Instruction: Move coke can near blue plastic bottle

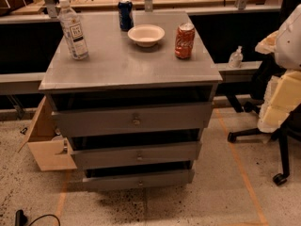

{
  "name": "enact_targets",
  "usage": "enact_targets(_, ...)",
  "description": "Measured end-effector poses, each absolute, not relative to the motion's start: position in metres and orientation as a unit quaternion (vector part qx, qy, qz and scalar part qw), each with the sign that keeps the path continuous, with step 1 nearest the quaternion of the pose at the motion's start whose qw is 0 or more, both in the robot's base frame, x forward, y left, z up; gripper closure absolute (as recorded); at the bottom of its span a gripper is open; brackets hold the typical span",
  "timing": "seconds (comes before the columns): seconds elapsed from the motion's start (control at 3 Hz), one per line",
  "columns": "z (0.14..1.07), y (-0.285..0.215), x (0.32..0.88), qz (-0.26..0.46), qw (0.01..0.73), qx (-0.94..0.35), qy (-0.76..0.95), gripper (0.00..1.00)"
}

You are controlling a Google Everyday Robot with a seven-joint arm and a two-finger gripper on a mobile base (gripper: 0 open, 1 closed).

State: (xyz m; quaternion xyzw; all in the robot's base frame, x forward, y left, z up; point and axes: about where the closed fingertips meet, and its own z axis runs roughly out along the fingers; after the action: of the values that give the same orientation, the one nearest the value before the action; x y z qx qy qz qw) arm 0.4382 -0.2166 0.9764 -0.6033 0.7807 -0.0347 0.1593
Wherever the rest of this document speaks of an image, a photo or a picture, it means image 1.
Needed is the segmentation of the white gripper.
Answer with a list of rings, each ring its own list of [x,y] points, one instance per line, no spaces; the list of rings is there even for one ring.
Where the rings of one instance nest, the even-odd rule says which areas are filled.
[[[255,51],[264,55],[274,53],[277,33],[275,31],[260,41]],[[280,77],[272,76],[264,93],[258,129],[264,133],[275,132],[300,104],[301,72],[288,70]]]

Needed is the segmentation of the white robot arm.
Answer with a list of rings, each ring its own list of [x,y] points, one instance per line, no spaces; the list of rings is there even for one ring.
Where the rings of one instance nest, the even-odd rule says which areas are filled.
[[[271,77],[259,114],[258,129],[273,133],[301,104],[301,5],[255,51],[273,53],[276,64],[286,69],[280,77]]]

